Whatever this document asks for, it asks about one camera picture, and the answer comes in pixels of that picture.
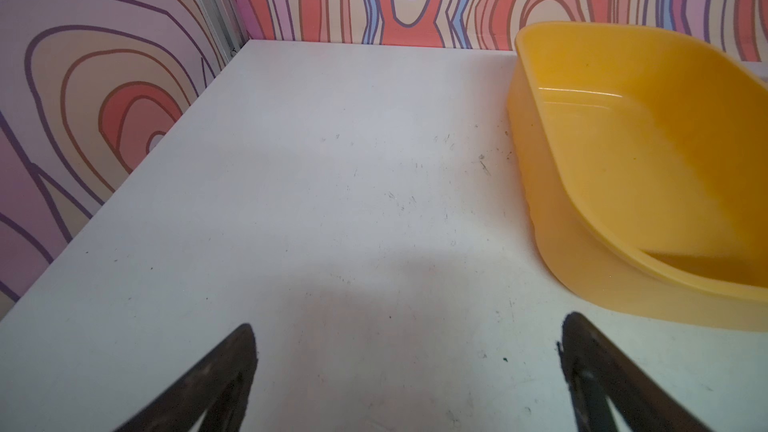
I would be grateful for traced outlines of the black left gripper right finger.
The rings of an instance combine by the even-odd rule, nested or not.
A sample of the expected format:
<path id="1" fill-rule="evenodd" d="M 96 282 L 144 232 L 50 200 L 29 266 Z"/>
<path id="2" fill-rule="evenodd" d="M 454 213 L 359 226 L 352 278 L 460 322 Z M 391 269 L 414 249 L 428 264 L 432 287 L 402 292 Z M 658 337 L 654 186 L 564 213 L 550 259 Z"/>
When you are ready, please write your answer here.
<path id="1" fill-rule="evenodd" d="M 592 322 L 568 314 L 558 343 L 579 431 L 615 431 L 618 411 L 631 431 L 707 431 Z"/>

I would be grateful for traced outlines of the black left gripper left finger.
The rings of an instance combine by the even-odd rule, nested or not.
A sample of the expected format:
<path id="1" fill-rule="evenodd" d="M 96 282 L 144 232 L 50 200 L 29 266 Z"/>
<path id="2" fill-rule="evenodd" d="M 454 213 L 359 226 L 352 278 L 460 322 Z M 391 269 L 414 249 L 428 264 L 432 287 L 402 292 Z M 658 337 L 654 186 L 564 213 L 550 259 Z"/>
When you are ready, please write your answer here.
<path id="1" fill-rule="evenodd" d="M 243 323 L 120 431 L 238 431 L 258 366 L 256 338 Z"/>

